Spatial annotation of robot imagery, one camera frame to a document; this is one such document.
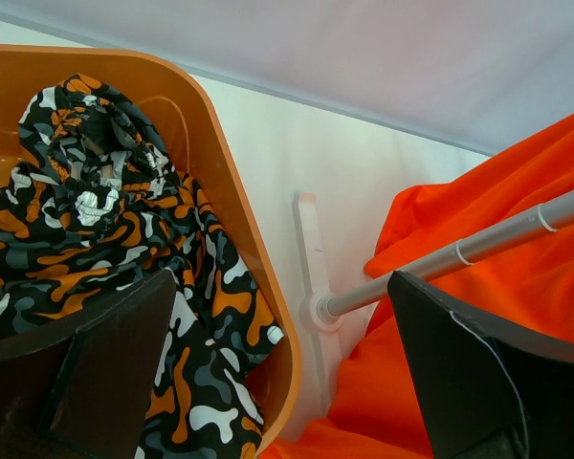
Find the orange shorts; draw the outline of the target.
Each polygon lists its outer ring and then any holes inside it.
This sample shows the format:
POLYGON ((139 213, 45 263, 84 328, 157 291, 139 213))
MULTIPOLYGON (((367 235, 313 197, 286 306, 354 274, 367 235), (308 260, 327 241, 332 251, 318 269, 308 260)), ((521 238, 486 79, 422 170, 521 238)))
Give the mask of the orange shorts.
POLYGON ((327 414, 267 458, 574 458, 574 114, 393 200, 368 282, 313 294, 321 348, 375 311, 327 414))

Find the orange plastic bin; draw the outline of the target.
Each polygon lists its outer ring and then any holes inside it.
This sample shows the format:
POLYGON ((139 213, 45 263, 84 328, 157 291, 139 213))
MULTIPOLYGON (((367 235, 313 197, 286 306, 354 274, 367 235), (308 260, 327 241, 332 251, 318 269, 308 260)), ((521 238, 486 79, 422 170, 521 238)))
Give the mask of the orange plastic bin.
POLYGON ((247 379, 264 414, 259 448, 265 450, 295 406, 301 376, 298 338, 214 106, 192 76, 141 52, 0 44, 0 186, 28 156, 16 134, 26 104, 74 73, 125 92, 151 118, 177 169, 201 184, 277 318, 284 337, 247 379))

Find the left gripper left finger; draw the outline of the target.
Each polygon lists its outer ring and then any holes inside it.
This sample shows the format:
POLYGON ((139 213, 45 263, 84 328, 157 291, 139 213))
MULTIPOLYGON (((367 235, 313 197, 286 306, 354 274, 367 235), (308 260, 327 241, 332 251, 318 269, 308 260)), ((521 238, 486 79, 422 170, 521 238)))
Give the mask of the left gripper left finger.
POLYGON ((132 458, 172 314, 161 271, 0 340, 0 458, 132 458))

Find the silver clothes rack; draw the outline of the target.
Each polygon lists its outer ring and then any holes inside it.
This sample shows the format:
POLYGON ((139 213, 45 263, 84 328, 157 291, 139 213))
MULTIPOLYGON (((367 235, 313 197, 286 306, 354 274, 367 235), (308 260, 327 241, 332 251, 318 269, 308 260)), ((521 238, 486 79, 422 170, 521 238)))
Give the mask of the silver clothes rack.
MULTIPOLYGON (((343 294, 332 294, 316 195, 309 192, 297 193, 294 213, 306 291, 301 303, 301 323, 316 340, 315 366, 320 389, 320 409, 326 413, 336 393, 336 375, 343 359, 339 337, 343 317, 387 297, 390 275, 387 273, 343 294)), ((424 280, 434 280, 573 224, 574 189, 451 242, 407 263, 400 270, 424 280)))

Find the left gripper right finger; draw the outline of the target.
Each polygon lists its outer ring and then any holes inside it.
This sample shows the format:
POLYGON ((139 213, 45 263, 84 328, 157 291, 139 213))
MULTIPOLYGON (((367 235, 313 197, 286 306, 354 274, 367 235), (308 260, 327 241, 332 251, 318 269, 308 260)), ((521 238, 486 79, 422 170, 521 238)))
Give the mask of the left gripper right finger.
POLYGON ((387 283, 435 458, 574 458, 574 343, 402 272, 387 283))

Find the camouflage patterned shorts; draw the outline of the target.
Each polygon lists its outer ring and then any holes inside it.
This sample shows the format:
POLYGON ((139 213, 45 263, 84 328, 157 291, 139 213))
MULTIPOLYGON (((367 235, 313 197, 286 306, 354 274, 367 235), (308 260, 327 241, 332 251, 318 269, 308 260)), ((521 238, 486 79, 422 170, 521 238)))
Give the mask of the camouflage patterned shorts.
POLYGON ((176 297, 136 454, 252 458, 246 377, 283 333, 198 182, 126 95, 75 74, 18 123, 31 157, 0 187, 0 340, 166 271, 176 297))

